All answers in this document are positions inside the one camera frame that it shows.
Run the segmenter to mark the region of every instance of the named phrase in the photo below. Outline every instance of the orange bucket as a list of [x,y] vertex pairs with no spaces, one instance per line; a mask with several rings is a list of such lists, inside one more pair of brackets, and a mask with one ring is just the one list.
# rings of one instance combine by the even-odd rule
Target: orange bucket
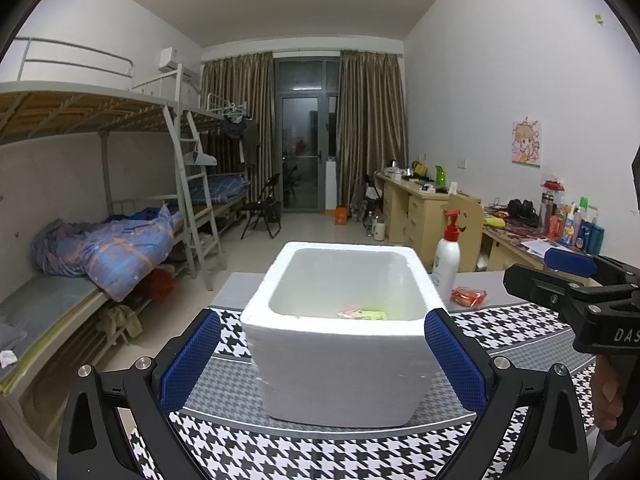
[[347,225],[347,208],[337,207],[334,215],[336,225]]

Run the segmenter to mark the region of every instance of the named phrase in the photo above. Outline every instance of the plaid comforter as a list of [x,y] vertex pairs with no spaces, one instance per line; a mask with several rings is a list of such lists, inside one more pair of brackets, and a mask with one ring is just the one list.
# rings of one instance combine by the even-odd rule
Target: plaid comforter
[[45,274],[88,275],[111,299],[122,301],[167,258],[173,240],[166,207],[153,220],[69,224],[58,219],[33,239],[31,259]]

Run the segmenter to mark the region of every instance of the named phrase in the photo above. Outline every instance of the white wall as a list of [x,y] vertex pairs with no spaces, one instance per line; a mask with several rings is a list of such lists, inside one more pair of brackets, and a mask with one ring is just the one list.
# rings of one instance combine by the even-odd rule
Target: white wall
[[[81,43],[129,57],[134,61],[135,80],[159,74],[156,67],[164,47],[176,47],[192,70],[198,70],[202,56],[197,44],[131,0],[43,0],[20,35]],[[14,44],[0,64],[0,80],[15,79],[21,55],[22,47]],[[69,59],[69,51],[55,47],[34,50],[33,55],[100,61],[78,54]],[[23,79],[129,87],[117,76],[36,64],[25,69]],[[114,199],[175,191],[168,134],[111,134],[109,147]],[[97,134],[0,147],[0,300],[33,275],[29,246],[48,222],[56,218],[100,221],[106,215]]]
[[[19,36],[37,36],[98,48],[129,58],[133,80],[139,82],[160,73],[160,51],[175,47],[180,60],[200,71],[202,49],[176,28],[132,0],[42,0],[20,30]],[[15,41],[0,63],[0,80],[14,81],[25,43]],[[34,43],[29,57],[94,64],[125,71],[126,62],[66,46]],[[29,63],[22,79],[82,82],[129,89],[126,78],[84,68]]]
[[[538,204],[554,174],[600,208],[603,252],[640,264],[640,55],[603,0],[438,0],[404,49],[411,157],[484,203]],[[542,121],[541,168],[511,163],[513,121],[527,116]]]

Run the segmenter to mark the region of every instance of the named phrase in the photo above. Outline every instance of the pump bottle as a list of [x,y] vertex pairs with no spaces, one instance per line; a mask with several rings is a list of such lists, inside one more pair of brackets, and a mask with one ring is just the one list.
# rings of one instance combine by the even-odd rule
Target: pump bottle
[[446,213],[450,223],[444,231],[444,238],[438,243],[433,262],[433,273],[431,274],[431,281],[445,307],[449,305],[451,291],[460,266],[460,245],[458,244],[460,228],[457,226],[459,215],[460,211]]

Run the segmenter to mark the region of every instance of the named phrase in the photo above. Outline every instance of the anime poster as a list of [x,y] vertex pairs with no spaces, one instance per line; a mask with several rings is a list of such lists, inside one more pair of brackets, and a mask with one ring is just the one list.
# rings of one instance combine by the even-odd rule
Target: anime poster
[[522,122],[513,123],[511,137],[511,161],[539,166],[542,150],[540,121],[531,121],[526,117]]

